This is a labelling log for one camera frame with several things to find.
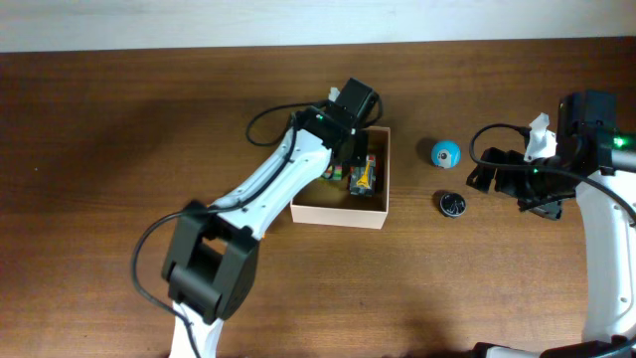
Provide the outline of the colourful puzzle cube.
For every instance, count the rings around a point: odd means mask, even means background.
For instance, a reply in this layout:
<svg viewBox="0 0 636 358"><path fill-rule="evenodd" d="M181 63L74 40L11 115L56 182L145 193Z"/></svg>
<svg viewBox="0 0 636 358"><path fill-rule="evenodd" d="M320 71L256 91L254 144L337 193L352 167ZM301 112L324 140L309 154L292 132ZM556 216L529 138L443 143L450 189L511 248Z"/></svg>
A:
<svg viewBox="0 0 636 358"><path fill-rule="evenodd" d="M327 181L340 181L343 178L342 165L330 165L321 176Z"/></svg>

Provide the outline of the red grey toy truck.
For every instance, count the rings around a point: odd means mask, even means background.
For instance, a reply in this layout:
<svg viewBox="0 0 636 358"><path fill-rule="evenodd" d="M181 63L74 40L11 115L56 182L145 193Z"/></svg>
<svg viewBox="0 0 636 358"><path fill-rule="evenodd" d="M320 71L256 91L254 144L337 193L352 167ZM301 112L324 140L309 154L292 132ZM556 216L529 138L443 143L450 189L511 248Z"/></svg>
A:
<svg viewBox="0 0 636 358"><path fill-rule="evenodd" d="M362 166L352 167L349 178L349 192L355 196L372 197L376 189L377 156L368 154Z"/></svg>

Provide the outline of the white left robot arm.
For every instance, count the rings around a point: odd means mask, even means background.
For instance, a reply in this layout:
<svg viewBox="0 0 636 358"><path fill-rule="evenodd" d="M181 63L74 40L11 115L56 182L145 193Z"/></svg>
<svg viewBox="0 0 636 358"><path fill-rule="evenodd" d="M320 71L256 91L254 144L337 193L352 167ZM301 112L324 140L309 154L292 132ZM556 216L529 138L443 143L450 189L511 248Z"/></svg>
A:
<svg viewBox="0 0 636 358"><path fill-rule="evenodd" d="M171 356L216 355L224 323L253 286L265 231L330 164L355 157L371 111L327 100L291 114L279 147L242 184L180 212L161 270L177 321Z"/></svg>

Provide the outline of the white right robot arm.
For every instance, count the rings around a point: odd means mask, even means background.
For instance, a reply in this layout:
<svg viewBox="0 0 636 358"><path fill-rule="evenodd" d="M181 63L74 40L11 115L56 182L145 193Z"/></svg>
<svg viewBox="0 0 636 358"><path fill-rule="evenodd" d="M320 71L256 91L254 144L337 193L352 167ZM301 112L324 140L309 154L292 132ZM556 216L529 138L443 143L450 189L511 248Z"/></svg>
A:
<svg viewBox="0 0 636 358"><path fill-rule="evenodd" d="M574 134L548 146L550 155L488 149L475 157L467 182L490 185L539 210L573 199L582 217L588 284L585 324L577 344L544 357L632 357L635 354L635 151L626 135Z"/></svg>

